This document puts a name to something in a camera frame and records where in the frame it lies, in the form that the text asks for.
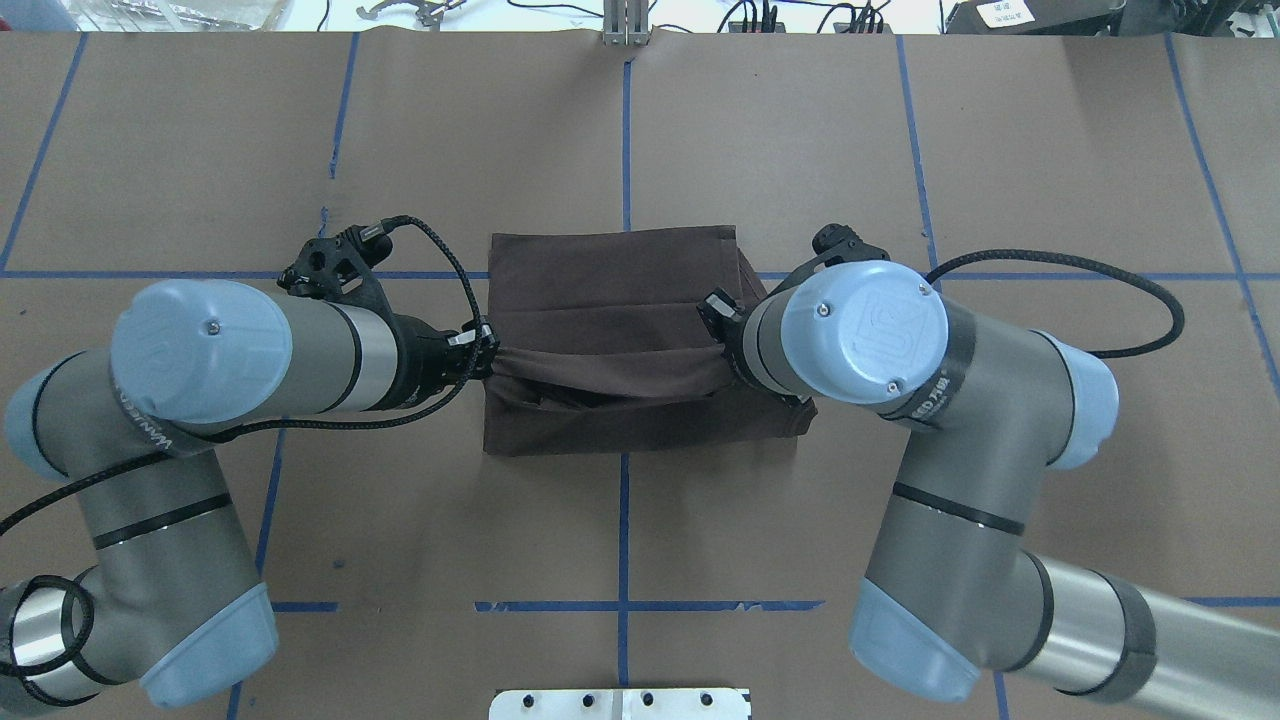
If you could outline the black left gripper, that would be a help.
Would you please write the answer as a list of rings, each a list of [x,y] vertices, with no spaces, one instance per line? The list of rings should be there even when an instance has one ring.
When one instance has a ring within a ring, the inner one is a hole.
[[[440,331],[417,318],[398,315],[410,355],[404,388],[396,407],[417,407],[448,386],[492,375],[500,341],[485,316],[466,322],[460,331]]]

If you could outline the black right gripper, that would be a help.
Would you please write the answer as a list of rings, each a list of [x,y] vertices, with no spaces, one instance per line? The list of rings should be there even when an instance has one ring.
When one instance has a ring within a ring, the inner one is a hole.
[[[735,377],[754,389],[774,395],[748,365],[744,343],[748,315],[732,296],[723,288],[714,288],[698,302],[698,314],[710,337],[722,345],[721,356]]]

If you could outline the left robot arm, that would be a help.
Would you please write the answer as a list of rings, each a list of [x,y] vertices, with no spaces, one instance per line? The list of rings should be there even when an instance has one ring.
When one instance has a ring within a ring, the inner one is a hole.
[[[268,587],[218,461],[251,433],[324,413],[413,421],[481,377],[498,346],[475,314],[436,331],[366,282],[302,299],[234,281],[140,291],[105,348],[72,354],[9,400],[12,452],[77,497],[96,562],[3,589],[3,716],[32,719],[137,682],[157,707],[218,694],[278,648]]]

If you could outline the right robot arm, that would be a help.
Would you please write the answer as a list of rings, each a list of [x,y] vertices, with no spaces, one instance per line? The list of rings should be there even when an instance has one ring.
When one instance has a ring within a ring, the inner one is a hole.
[[[1277,716],[1275,629],[1023,546],[1046,474],[1114,433],[1100,357],[884,259],[792,275],[750,309],[713,290],[698,310],[751,387],[911,433],[849,633],[879,679],[959,703],[991,670],[1165,717]]]

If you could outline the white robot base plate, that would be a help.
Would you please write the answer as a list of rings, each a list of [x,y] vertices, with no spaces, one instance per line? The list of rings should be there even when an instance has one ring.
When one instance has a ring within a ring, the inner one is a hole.
[[[502,691],[489,719],[753,719],[750,691],[728,687]]]

